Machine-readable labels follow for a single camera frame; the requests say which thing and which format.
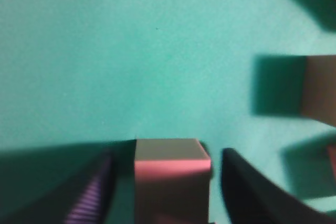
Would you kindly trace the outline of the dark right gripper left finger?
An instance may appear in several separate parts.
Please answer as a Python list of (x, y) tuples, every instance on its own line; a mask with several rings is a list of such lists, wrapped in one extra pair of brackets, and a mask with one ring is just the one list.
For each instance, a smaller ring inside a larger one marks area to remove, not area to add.
[(115, 171), (113, 152), (103, 151), (56, 189), (1, 223), (104, 223), (114, 197)]

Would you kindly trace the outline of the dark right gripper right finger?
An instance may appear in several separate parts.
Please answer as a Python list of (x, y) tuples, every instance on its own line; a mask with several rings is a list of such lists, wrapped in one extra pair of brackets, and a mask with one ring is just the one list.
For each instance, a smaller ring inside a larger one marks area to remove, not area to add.
[(335, 223), (268, 180), (233, 148), (222, 151), (222, 197), (231, 223)]

